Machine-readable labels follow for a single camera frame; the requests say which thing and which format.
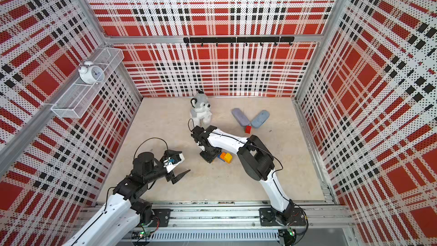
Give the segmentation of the yellow lego brick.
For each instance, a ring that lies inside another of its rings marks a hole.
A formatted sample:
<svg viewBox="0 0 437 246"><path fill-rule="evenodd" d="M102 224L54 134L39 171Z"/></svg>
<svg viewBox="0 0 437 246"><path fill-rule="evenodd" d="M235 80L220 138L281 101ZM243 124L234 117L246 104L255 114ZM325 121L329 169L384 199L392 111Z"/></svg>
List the yellow lego brick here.
<svg viewBox="0 0 437 246"><path fill-rule="evenodd" d="M232 162L233 156L230 153L226 153L225 162L230 164Z"/></svg>

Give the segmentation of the red square lego brick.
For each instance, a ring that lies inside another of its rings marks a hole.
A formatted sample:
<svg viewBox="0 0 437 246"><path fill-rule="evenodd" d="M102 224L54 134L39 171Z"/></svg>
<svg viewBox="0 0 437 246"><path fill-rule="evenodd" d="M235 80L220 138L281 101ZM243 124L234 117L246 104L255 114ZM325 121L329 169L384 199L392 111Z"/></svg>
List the red square lego brick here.
<svg viewBox="0 0 437 246"><path fill-rule="evenodd" d="M250 134L250 133L251 133L251 130L252 130L252 127L251 127L250 125L247 125L247 126L245 127L245 133L246 133L246 134Z"/></svg>

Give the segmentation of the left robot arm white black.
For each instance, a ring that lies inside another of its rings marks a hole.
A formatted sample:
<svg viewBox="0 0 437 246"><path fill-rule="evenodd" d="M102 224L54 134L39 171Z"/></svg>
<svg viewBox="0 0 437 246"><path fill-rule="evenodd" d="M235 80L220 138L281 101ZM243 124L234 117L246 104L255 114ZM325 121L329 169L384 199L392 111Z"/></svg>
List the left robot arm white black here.
<svg viewBox="0 0 437 246"><path fill-rule="evenodd" d="M173 170L184 162L183 153L166 150L158 160L151 152L143 152L133 160L133 169L114 189L99 211L72 238L66 246L115 246L140 223L152 220L152 204L141 197L149 184L165 178L173 184L188 173L174 175Z"/></svg>

